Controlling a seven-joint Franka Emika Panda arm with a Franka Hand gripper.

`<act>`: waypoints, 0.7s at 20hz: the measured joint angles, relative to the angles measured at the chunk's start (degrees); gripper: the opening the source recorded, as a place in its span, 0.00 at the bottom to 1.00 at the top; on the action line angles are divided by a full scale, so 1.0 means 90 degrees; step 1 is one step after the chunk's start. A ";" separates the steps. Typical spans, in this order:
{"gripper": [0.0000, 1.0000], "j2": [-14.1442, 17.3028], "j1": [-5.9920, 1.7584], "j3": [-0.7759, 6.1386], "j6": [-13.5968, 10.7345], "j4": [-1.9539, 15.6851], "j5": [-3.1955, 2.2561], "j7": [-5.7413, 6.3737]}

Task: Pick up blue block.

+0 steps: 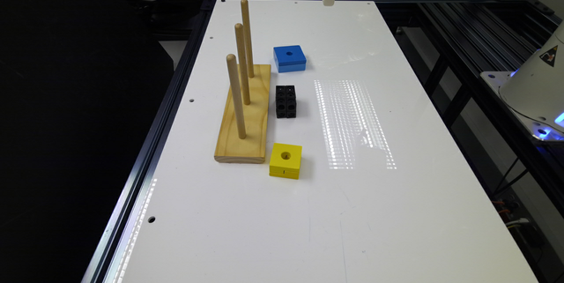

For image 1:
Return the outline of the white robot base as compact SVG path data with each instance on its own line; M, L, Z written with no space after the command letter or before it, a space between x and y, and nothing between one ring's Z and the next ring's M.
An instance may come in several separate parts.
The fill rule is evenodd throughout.
M563 141L563 26L517 70L480 77L534 139Z

